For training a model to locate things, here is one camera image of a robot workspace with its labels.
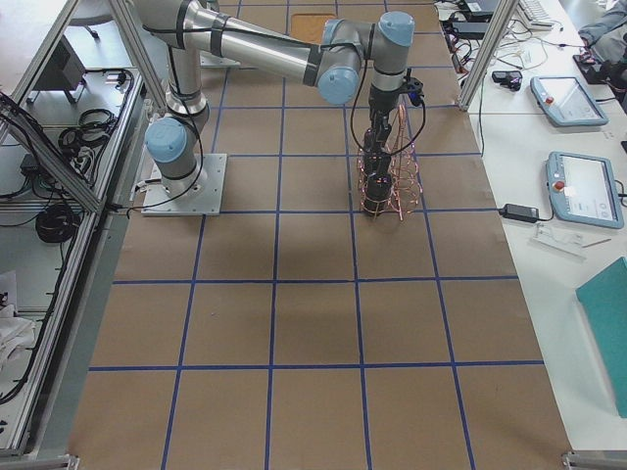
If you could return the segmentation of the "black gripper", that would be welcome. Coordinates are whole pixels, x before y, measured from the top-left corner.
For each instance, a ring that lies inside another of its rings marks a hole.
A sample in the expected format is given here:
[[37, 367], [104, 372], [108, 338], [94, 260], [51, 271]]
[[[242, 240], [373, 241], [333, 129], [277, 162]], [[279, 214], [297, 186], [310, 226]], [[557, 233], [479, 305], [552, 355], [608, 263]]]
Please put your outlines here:
[[403, 83], [399, 88], [384, 91], [374, 85], [370, 86], [368, 104], [371, 127], [363, 137], [363, 151], [365, 153], [381, 153], [392, 130], [390, 124], [382, 124], [383, 120], [398, 106], [401, 95], [408, 95], [410, 102], [415, 106], [423, 104], [423, 84]]

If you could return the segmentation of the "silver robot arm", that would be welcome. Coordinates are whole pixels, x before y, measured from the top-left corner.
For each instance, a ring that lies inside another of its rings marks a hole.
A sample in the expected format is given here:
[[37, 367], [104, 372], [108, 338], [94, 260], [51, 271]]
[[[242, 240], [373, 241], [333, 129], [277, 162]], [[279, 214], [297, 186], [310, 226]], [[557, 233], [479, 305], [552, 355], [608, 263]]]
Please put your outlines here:
[[308, 43], [246, 23], [206, 7], [200, 1], [136, 1], [133, 7], [145, 30], [165, 42], [172, 54], [171, 107], [186, 106], [199, 85], [202, 51], [243, 62], [263, 71], [301, 81], [318, 90], [332, 105], [357, 97], [360, 70], [372, 65], [368, 105], [370, 127], [360, 149], [365, 197], [386, 201], [392, 191], [391, 154], [385, 144], [392, 130], [389, 115], [406, 94], [415, 105], [422, 101], [422, 84], [407, 69], [415, 21], [401, 11], [384, 13], [375, 23], [330, 20], [323, 41]]

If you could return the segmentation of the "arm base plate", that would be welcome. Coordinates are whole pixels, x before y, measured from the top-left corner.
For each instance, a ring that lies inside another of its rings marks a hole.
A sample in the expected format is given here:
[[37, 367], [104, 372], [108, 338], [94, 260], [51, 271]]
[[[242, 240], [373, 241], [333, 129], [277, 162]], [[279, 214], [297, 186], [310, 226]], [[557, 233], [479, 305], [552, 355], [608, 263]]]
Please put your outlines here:
[[219, 215], [227, 154], [204, 154], [196, 172], [181, 180], [163, 179], [156, 164], [141, 213], [149, 216]]

